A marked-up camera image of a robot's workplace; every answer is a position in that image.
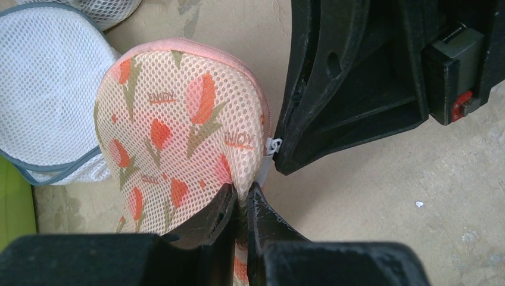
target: mesh fabric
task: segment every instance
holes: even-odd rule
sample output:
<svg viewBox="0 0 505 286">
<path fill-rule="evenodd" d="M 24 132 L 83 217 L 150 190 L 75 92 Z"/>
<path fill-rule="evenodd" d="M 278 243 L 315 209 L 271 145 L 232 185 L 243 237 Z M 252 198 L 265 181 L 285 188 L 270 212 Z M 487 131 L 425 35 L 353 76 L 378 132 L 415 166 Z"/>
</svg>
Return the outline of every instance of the mesh fabric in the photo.
<svg viewBox="0 0 505 286">
<path fill-rule="evenodd" d="M 38 182 L 46 182 L 59 174 L 59 172 L 34 172 L 29 170 L 28 172 Z M 68 185 L 72 182 L 100 182 L 109 177 L 110 171 L 105 163 L 104 156 L 98 154 L 82 164 L 70 175 L 52 185 Z"/>
<path fill-rule="evenodd" d="M 70 5 L 88 15 L 102 30 L 128 18 L 142 0 L 16 0 L 18 4 L 56 2 Z"/>
<path fill-rule="evenodd" d="M 252 77 L 226 54 L 172 41 L 181 40 L 127 52 L 98 89 L 96 132 L 124 198 L 118 231 L 165 234 L 224 183 L 243 205 L 263 158 L 264 98 Z"/>
<path fill-rule="evenodd" d="M 73 164 L 98 145 L 94 99 L 116 60 L 114 51 L 88 19 L 66 8 L 4 13 L 0 149 L 22 164 L 41 168 Z M 86 172 L 106 174 L 103 162 L 98 157 L 81 166 L 73 178 L 102 178 Z"/>
</svg>

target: black plastic bracket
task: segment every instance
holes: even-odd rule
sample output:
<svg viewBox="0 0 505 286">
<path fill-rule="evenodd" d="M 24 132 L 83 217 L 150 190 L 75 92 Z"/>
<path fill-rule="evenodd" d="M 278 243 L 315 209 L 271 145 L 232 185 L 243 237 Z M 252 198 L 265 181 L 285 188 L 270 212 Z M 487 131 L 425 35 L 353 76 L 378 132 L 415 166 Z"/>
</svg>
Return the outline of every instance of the black plastic bracket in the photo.
<svg viewBox="0 0 505 286">
<path fill-rule="evenodd" d="M 256 184 L 247 198 L 251 286 L 429 285 L 417 256 L 399 243 L 313 243 L 291 227 Z"/>
<path fill-rule="evenodd" d="M 32 235 L 0 255 L 2 285 L 233 285 L 237 193 L 155 234 Z"/>
<path fill-rule="evenodd" d="M 429 113 L 441 124 L 455 122 L 505 79 L 503 1 L 291 4 L 291 56 L 275 135 L 283 144 L 274 157 L 284 175 L 416 128 Z"/>
</svg>

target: pink mesh laundry bag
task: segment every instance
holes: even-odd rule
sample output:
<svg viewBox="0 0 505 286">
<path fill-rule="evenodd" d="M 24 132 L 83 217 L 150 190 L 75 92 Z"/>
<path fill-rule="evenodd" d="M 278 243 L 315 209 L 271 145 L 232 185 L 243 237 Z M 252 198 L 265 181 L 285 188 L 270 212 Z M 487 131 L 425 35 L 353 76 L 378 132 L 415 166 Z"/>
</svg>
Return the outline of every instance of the pink mesh laundry bag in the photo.
<svg viewBox="0 0 505 286">
<path fill-rule="evenodd" d="M 137 46 L 106 72 L 96 134 L 124 197 L 119 232 L 165 234 L 233 183 L 242 207 L 265 155 L 270 111 L 237 58 L 185 39 Z M 235 285 L 247 285 L 236 248 Z"/>
</svg>

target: gray fabric trim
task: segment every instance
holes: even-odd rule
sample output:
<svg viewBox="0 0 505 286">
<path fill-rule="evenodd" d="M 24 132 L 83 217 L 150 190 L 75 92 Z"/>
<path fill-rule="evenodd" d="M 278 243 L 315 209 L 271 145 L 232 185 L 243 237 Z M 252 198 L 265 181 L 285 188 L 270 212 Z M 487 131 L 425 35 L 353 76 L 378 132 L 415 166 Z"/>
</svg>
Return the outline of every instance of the gray fabric trim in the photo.
<svg viewBox="0 0 505 286">
<path fill-rule="evenodd" d="M 68 10 L 68 11 L 72 11 L 72 12 L 78 13 L 79 15 L 81 15 L 82 17 L 84 17 L 84 19 L 86 19 L 88 22 L 90 22 L 90 24 L 93 25 L 93 27 L 95 27 L 96 30 L 98 30 L 100 32 L 100 34 L 102 34 L 102 36 L 107 40 L 107 38 L 105 37 L 105 34 L 102 31 L 102 29 L 100 29 L 100 27 L 98 27 L 98 25 L 93 20 L 91 20 L 91 18 L 89 18 L 88 15 L 84 14 L 80 10 L 75 9 L 72 6 L 68 6 L 68 5 L 65 5 L 65 4 L 62 4 L 62 3 L 33 2 L 33 3 L 27 3 L 27 4 L 17 5 L 17 6 L 14 6 L 12 8 L 9 8 L 7 10 L 0 11 L 0 17 L 3 17 L 5 15 L 11 14 L 11 13 L 14 13 L 14 12 L 17 12 L 17 11 L 29 9 L 29 8 L 45 8 L 45 7 L 61 8 L 61 9 L 65 9 L 65 10 Z"/>
<path fill-rule="evenodd" d="M 96 146 L 95 148 L 89 150 L 86 154 L 82 155 L 81 158 L 78 158 L 75 161 L 59 165 L 43 166 L 43 165 L 25 163 L 19 159 L 10 156 L 2 149 L 0 149 L 0 154 L 4 156 L 8 161 L 10 161 L 12 164 L 34 172 L 60 172 L 74 166 L 75 164 L 78 164 L 79 162 L 82 162 L 82 164 L 84 164 L 87 160 L 91 159 L 92 157 L 95 157 L 100 153 L 101 153 L 100 147 Z"/>
<path fill-rule="evenodd" d="M 49 184 L 54 184 L 58 181 L 63 180 L 64 178 L 68 177 L 68 175 L 72 174 L 75 172 L 80 166 L 82 166 L 85 162 L 89 161 L 91 158 L 95 157 L 96 155 L 101 154 L 100 148 L 96 147 L 92 151 L 88 152 L 86 155 L 78 159 L 77 161 L 74 162 L 74 164 L 71 164 L 66 170 L 62 170 L 61 173 L 58 175 L 54 176 L 53 178 L 45 181 L 45 182 L 38 182 L 27 170 L 30 171 L 35 171 L 35 172 L 51 172 L 51 171 L 38 171 L 38 170 L 31 170 L 31 169 L 25 169 L 22 168 L 18 165 L 14 165 L 21 175 L 31 184 L 34 186 L 41 186 L 41 185 L 49 185 Z"/>
</svg>

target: white mesh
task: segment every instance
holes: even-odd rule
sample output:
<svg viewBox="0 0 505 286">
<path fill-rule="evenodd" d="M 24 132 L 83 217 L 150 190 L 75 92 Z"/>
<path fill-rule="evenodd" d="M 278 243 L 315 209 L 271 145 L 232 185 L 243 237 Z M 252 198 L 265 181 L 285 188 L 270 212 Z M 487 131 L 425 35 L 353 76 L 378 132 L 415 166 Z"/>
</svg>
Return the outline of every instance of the white mesh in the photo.
<svg viewBox="0 0 505 286">
<path fill-rule="evenodd" d="M 128 18 L 142 0 L 16 0 L 18 4 L 56 2 L 67 4 L 88 15 L 102 30 Z"/>
<path fill-rule="evenodd" d="M 98 145 L 94 99 L 116 55 L 79 13 L 13 11 L 0 18 L 0 149 L 24 164 L 72 164 Z"/>
</svg>

